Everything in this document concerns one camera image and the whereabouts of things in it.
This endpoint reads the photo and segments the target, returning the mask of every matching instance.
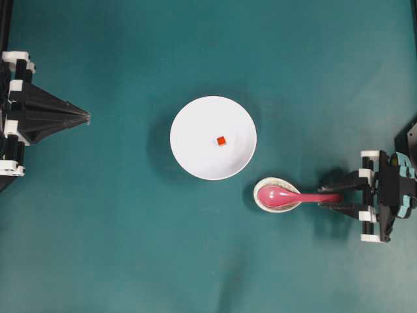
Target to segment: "teal table surface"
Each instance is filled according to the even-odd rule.
[[[264,177],[307,190],[394,152],[417,113],[409,0],[15,0],[9,49],[92,120],[27,148],[0,195],[0,312],[415,312],[417,214],[373,245],[343,215],[252,199]],[[169,147],[205,95],[257,127],[224,181]]]

